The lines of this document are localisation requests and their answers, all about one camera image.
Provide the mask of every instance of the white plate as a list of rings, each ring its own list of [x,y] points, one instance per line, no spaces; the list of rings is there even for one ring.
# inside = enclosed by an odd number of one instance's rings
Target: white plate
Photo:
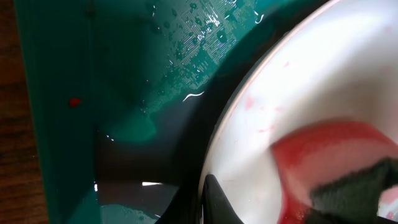
[[[214,174],[245,224],[277,223],[280,181],[270,144],[340,117],[398,141],[398,1],[330,1],[248,74],[220,119],[199,193]]]

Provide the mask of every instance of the brown wood surface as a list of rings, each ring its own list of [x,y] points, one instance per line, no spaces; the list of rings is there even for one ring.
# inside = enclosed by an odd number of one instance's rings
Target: brown wood surface
[[[12,0],[0,0],[0,223],[48,223]]]

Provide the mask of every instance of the wooden table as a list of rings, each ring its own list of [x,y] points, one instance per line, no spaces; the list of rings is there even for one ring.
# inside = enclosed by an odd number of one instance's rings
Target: wooden table
[[[0,223],[48,223],[12,0],[0,0]]]

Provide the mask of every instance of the green tray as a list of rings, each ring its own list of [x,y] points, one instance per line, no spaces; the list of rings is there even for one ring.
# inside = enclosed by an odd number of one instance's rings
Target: green tray
[[[116,141],[150,141],[166,106],[213,80],[239,82],[323,3],[15,0],[50,222],[154,223],[97,204],[95,128]],[[71,106],[73,98],[80,104]]]

